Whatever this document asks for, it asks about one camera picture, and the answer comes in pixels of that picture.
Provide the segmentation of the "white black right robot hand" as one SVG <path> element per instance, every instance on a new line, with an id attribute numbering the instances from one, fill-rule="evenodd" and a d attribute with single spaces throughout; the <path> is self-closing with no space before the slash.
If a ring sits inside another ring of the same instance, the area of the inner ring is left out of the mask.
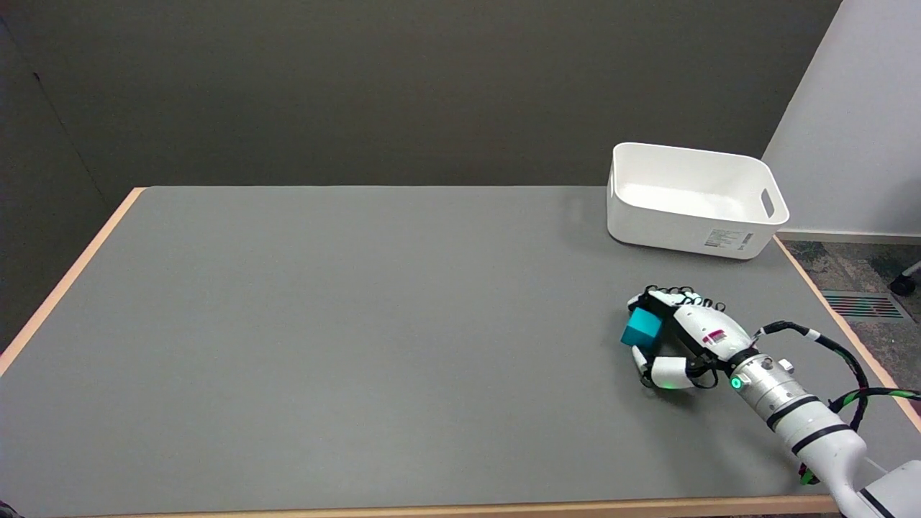
<path id="1" fill-rule="evenodd" d="M 620 341 L 630 348 L 644 386 L 652 389 L 705 389 L 701 379 L 730 376 L 759 355 L 756 338 L 730 316 L 724 303 L 690 286 L 649 285 L 627 303 Z"/>

